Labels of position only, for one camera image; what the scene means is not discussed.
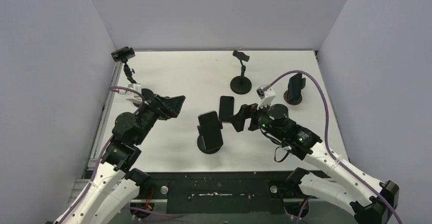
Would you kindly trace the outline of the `purple-edged black smartphone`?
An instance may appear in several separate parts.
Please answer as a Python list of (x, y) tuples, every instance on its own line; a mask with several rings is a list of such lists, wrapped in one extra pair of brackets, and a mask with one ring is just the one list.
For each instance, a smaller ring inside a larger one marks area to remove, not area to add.
[(219, 101), (219, 119), (228, 123), (229, 118), (233, 116), (234, 112), (234, 97), (233, 96), (221, 96)]

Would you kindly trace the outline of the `black smartphone white edge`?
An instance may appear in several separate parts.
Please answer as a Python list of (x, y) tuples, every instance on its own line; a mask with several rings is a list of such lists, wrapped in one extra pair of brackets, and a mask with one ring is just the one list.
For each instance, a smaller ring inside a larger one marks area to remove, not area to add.
[(205, 154), (214, 154), (223, 146), (222, 122), (216, 111), (209, 111), (198, 116), (199, 136), (197, 146)]

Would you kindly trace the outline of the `black round-base phone stand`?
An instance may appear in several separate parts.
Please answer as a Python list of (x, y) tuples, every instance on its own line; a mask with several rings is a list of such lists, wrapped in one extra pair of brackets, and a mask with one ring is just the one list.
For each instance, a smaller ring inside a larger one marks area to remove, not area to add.
[(239, 95), (247, 94), (252, 89), (252, 82), (245, 76), (246, 66), (244, 62), (248, 62), (250, 57), (238, 50), (233, 50), (232, 55), (240, 61), (241, 68), (240, 76), (236, 76), (231, 80), (230, 89)]

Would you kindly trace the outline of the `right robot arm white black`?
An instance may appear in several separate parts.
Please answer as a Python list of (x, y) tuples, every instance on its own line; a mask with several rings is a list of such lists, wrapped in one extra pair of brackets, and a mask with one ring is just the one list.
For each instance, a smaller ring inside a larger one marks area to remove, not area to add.
[(304, 194), (324, 200), (351, 214), (357, 223), (388, 223), (394, 216), (398, 185), (378, 180), (340, 157), (317, 134), (290, 119), (285, 105), (259, 108), (257, 104), (244, 104), (228, 122), (241, 132), (247, 119), (251, 120), (249, 131), (260, 130), (288, 154), (330, 177), (323, 179), (299, 167), (287, 179), (291, 196)]

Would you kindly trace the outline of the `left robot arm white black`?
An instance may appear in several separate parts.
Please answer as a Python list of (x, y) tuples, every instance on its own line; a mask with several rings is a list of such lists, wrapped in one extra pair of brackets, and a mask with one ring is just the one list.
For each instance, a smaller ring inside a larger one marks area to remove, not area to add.
[(90, 180), (55, 223), (108, 223), (133, 198), (148, 196), (149, 175), (133, 167), (141, 154), (138, 145), (157, 120), (178, 117), (185, 99), (153, 95), (136, 111), (119, 114)]

